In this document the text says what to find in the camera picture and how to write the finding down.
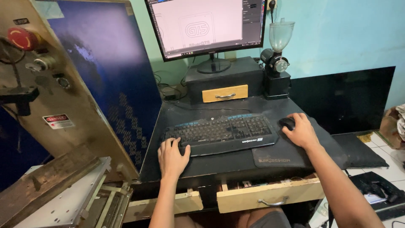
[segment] wooden drawer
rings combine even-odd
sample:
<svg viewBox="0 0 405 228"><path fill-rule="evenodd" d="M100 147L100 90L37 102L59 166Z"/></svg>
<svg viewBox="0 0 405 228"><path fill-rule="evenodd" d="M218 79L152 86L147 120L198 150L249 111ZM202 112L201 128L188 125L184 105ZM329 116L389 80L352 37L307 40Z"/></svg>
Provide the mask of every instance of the wooden drawer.
<svg viewBox="0 0 405 228"><path fill-rule="evenodd" d="M243 211L267 207L260 202L274 204L291 204L325 197L319 178L275 183L265 186L227 190L226 184L222 191L217 192L217 202L220 213Z"/></svg>
<svg viewBox="0 0 405 228"><path fill-rule="evenodd" d="M132 201L124 218L124 222L133 222L142 219L150 219L158 199ZM180 214L203 209L203 202L198 191L176 194L174 213Z"/></svg>
<svg viewBox="0 0 405 228"><path fill-rule="evenodd" d="M203 97L202 101L204 103L246 98L247 85L231 86L212 90L203 90L202 97Z"/></svg>

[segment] monitor stand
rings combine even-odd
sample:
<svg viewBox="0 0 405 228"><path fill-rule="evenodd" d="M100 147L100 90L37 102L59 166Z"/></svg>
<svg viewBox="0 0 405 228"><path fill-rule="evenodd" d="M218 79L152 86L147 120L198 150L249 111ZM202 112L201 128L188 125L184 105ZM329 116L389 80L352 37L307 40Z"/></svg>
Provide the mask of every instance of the monitor stand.
<svg viewBox="0 0 405 228"><path fill-rule="evenodd" d="M197 66L200 73L218 73L230 67L231 63L227 59L214 58L214 54L209 54L209 60L206 60Z"/></svg>

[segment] computer mouse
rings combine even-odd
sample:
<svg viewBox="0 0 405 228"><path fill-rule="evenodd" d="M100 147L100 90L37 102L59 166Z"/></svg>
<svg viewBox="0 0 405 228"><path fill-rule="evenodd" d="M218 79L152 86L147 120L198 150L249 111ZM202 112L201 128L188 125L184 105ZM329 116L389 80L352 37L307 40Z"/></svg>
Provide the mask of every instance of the computer mouse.
<svg viewBox="0 0 405 228"><path fill-rule="evenodd" d="M282 118L279 120L279 124L284 127L286 126L288 130L292 131L295 129L295 120L294 118Z"/></svg>

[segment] drawer handle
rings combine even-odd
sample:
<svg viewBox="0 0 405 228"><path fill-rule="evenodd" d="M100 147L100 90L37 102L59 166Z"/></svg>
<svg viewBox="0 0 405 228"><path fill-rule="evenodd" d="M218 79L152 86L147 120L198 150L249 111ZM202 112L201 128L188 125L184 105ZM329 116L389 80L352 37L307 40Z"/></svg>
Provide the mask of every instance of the drawer handle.
<svg viewBox="0 0 405 228"><path fill-rule="evenodd" d="M258 200L257 202L259 202L259 203L264 203L264 204L266 204L267 206L280 206L280 205L282 205L282 204L285 204L285 203L287 202L288 198L289 198L288 196L284 196L283 201L278 202L278 203L274 203L274 204L269 204L269 203L267 203L267 202L264 201L264 200Z"/></svg>
<svg viewBox="0 0 405 228"><path fill-rule="evenodd" d="M219 96L219 95L216 95L215 98L230 98L230 97L233 97L233 96L235 96L235 95L236 95L236 93L229 94L229 95L226 95L226 96Z"/></svg>

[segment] danger label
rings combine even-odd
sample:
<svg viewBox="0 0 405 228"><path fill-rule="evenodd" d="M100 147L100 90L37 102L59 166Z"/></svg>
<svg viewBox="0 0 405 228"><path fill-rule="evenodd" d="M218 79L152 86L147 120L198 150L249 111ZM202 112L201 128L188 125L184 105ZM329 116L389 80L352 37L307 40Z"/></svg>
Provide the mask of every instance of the danger label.
<svg viewBox="0 0 405 228"><path fill-rule="evenodd" d="M52 129L74 127L75 125L66 114L42 117Z"/></svg>

